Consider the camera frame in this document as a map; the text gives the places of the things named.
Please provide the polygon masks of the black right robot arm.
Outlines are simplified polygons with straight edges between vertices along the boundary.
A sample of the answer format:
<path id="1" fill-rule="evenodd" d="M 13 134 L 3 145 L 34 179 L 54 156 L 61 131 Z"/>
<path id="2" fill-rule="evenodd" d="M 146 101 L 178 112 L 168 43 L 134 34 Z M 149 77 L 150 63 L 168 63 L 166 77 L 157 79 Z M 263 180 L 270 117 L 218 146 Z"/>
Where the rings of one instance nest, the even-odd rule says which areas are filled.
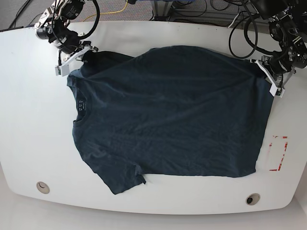
<path id="1" fill-rule="evenodd" d="M 41 40 L 47 40 L 59 50 L 59 65 L 62 63 L 61 55 L 63 53 L 70 57 L 91 45 L 87 38 L 94 33 L 100 19 L 97 1 L 93 1 L 96 18 L 88 33 L 79 34 L 68 29 L 70 22 L 80 15 L 84 4 L 84 0 L 56 0 L 43 12 L 34 25 L 36 36 Z"/>

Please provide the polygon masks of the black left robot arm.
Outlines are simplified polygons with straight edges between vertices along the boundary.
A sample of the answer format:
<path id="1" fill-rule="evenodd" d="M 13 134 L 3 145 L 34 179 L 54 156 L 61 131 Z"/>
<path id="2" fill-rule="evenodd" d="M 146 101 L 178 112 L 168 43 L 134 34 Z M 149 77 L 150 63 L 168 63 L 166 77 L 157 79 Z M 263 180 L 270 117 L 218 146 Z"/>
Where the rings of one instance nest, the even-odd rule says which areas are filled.
<path id="1" fill-rule="evenodd" d="M 257 11 L 253 19 L 268 21 L 269 34 L 279 43 L 281 51 L 263 53 L 262 65 L 274 80 L 296 68 L 307 67 L 307 2 L 305 0 L 252 0 Z"/>

